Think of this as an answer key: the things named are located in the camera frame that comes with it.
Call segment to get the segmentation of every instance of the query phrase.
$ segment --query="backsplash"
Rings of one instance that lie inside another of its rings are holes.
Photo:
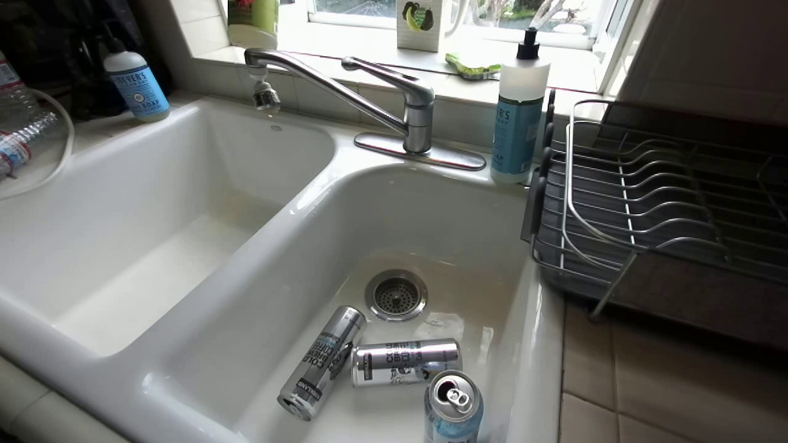
[[[786,0],[661,0],[623,98],[788,126]]]

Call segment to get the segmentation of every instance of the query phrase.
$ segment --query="label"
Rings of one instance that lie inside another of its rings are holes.
[[[160,112],[169,111],[169,103],[161,89],[156,87],[149,66],[139,66],[132,72],[115,72],[108,79],[115,83],[128,111],[136,117],[156,117]]]
[[[385,344],[385,363],[388,367],[414,367],[421,362],[416,342],[393,342]]]
[[[539,123],[542,98],[516,103],[499,96],[495,109],[491,169],[525,174],[537,150]]]
[[[414,32],[427,32],[435,25],[433,10],[419,2],[404,2],[400,18]]]
[[[339,347],[336,338],[320,331],[313,347],[304,351],[303,362],[308,362],[315,370],[326,370],[329,356],[336,351],[336,347]]]
[[[15,143],[15,136],[0,132],[0,158],[4,163],[1,174],[19,169],[23,163],[28,163],[32,153],[23,143]]]

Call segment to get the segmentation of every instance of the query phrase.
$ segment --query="dish soap bottle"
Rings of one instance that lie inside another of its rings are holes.
[[[139,120],[160,120],[169,116],[169,100],[155,80],[148,62],[138,52],[124,52],[110,32],[105,32],[105,36],[110,53],[104,59],[104,72],[115,83],[128,111]]]
[[[525,182],[537,150],[548,64],[539,62],[537,29],[525,32],[516,64],[502,66],[491,132],[491,179]]]

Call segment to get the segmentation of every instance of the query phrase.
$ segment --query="bottle cap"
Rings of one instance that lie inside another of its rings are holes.
[[[521,43],[516,43],[516,59],[539,59],[537,26],[525,29]]]

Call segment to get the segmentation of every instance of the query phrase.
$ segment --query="wire dish rack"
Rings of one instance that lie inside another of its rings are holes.
[[[525,238],[552,285],[788,349],[788,127],[579,100],[546,141]]]

